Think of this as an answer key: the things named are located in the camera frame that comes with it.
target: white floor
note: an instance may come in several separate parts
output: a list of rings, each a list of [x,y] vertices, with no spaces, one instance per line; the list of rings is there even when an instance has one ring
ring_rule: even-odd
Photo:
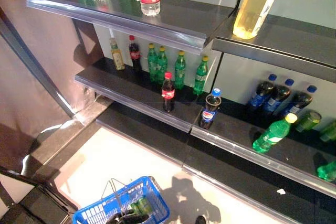
[[[127,138],[101,128],[61,169],[55,184],[79,208],[100,199],[111,177],[128,184],[153,176],[163,189],[171,216],[166,223],[281,223],[229,193],[191,176]],[[106,194],[112,193],[108,188]]]

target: shopping basket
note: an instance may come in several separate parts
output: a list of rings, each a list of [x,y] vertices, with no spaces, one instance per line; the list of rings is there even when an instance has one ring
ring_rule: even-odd
[[[73,215],[72,223],[105,224],[116,213],[131,209],[130,205],[142,196],[146,196],[153,208],[149,219],[143,223],[158,224],[168,218],[169,208],[160,195],[158,185],[152,177],[143,176],[124,186],[116,193],[78,210]]]

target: bottle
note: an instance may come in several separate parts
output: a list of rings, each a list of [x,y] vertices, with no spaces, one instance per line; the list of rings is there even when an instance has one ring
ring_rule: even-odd
[[[159,55],[158,55],[158,63],[156,65],[156,81],[158,82],[158,84],[162,84],[164,81],[164,73],[166,73],[167,71],[167,57],[166,54],[164,52],[164,47],[161,46],[159,49]]]
[[[293,85],[294,81],[292,79],[287,79],[285,85],[276,85],[273,88],[271,97],[267,103],[263,106],[263,113],[270,115],[272,114],[280,104],[289,97],[291,90],[290,87]]]
[[[148,50],[148,69],[149,69],[149,76],[152,82],[156,81],[156,65],[158,64],[157,62],[157,54],[154,49],[154,44],[150,43],[149,44],[149,50]]]
[[[299,92],[295,95],[293,100],[285,107],[281,112],[280,116],[285,116],[288,113],[297,114],[301,109],[306,107],[311,101],[313,100],[312,94],[315,93],[317,88],[313,85],[310,85],[307,88],[308,93],[306,92]]]
[[[250,111],[256,110],[269,98],[273,88],[274,81],[277,79],[276,74],[271,73],[268,77],[268,81],[259,83],[256,91],[252,95],[251,99],[247,103],[247,107]]]
[[[184,51],[180,50],[175,63],[175,87],[177,89],[183,88],[184,69],[185,69]]]
[[[171,112],[174,109],[175,87],[172,81],[171,72],[164,73],[164,83],[162,85],[163,109]]]
[[[140,64],[140,50],[139,45],[135,42],[135,37],[133,35],[130,35],[130,44],[128,46],[128,49],[130,51],[131,59],[133,62],[133,71],[135,73],[140,73],[142,68]]]
[[[195,86],[194,86],[194,94],[200,95],[203,92],[203,87],[206,79],[206,75],[208,74],[208,56],[203,56],[202,62],[197,68],[196,78],[195,78]]]
[[[125,69],[125,64],[122,60],[121,51],[118,48],[116,39],[115,38],[110,38],[110,44],[111,44],[111,54],[112,54],[113,63],[115,65],[115,68],[117,70]]]
[[[205,98],[205,108],[202,110],[202,116],[199,119],[199,126],[209,129],[217,113],[218,107],[222,102],[220,89],[213,89],[211,94]]]
[[[317,168],[317,174],[320,178],[329,182],[336,179],[336,161]]]
[[[243,0],[233,33],[242,39],[255,37],[261,28],[274,0]]]
[[[272,123],[270,127],[254,141],[253,149],[260,153],[268,152],[273,145],[287,136],[291,124],[297,119],[295,114],[289,113],[284,119]]]

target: green bottle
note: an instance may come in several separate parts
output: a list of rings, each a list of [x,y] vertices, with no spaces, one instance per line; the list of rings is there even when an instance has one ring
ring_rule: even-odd
[[[271,124],[260,138],[254,141],[253,149],[260,153],[268,152],[273,145],[287,136],[291,124],[297,119],[295,114],[288,113],[284,119]]]
[[[206,75],[208,74],[207,62],[208,62],[208,56],[203,56],[202,62],[196,72],[194,94],[199,95],[202,94],[203,92]]]
[[[184,51],[180,50],[175,63],[175,87],[177,89],[183,88],[184,69],[185,69]]]
[[[164,47],[160,47],[159,56],[157,57],[158,63],[156,65],[156,81],[162,85],[164,81],[164,73],[167,71],[167,57],[164,52]]]
[[[156,79],[156,65],[158,64],[157,63],[158,55],[155,52],[153,43],[150,43],[148,47],[149,47],[149,50],[148,50],[147,59],[148,59],[149,76],[151,78],[151,81],[154,82]]]
[[[336,161],[317,168],[317,174],[320,178],[329,182],[336,179]]]

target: metal shelf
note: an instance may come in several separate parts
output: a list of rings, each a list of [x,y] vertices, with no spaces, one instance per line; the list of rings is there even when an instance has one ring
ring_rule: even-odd
[[[236,37],[234,16],[216,32],[213,49],[336,82],[336,30],[268,15],[258,36]]]
[[[134,34],[152,42],[200,54],[232,8],[189,0],[161,0],[155,17],[136,0],[27,0],[27,6]]]

